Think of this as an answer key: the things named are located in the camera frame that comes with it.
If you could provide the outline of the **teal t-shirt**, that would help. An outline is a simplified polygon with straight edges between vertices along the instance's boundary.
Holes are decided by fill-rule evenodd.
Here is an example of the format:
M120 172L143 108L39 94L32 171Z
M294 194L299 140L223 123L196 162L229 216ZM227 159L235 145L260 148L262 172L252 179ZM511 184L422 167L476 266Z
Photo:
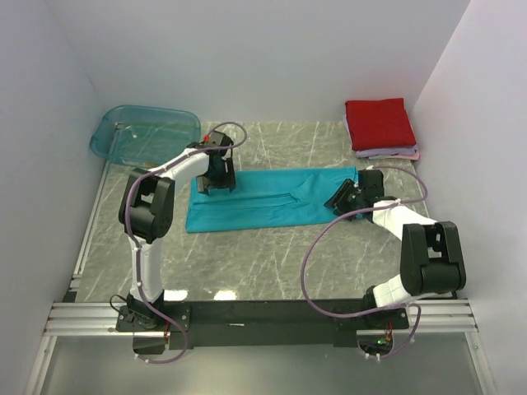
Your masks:
M335 218L324 204L355 167L242 170L236 188L199 193L191 183L185 229L189 233L318 225Z

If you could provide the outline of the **teal transparent plastic basin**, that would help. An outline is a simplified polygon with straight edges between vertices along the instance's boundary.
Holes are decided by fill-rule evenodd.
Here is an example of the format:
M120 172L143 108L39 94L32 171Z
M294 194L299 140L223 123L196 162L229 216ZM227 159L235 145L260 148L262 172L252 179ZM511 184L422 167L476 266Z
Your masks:
M188 111L120 105L102 117L90 148L117 165L151 168L180 155L201 131L200 120Z

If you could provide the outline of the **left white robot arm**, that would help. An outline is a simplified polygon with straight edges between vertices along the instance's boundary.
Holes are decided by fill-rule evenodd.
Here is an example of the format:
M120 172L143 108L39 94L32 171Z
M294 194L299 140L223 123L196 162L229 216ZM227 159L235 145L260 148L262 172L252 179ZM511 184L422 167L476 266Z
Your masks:
M232 160L235 147L225 133L214 130L201 142L193 142L181 154L149 170L134 170L128 179L119 209L132 249L133 283L129 294L145 302L135 320L145 330L158 329L165 311L155 304L162 298L161 244L172 226L175 195L191 181L199 193L212 189L234 190L236 176Z

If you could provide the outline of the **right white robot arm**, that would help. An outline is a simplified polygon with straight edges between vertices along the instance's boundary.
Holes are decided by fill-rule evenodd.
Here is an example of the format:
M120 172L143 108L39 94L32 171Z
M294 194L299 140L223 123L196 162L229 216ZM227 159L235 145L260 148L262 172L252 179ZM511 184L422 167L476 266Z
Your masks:
M337 216L353 211L401 242L399 274L370 287L363 297L361 318L368 327L382 327L391 305L464 289L467 277L456 224L422 216L386 195L381 169L360 170L356 182L345 179L324 205Z

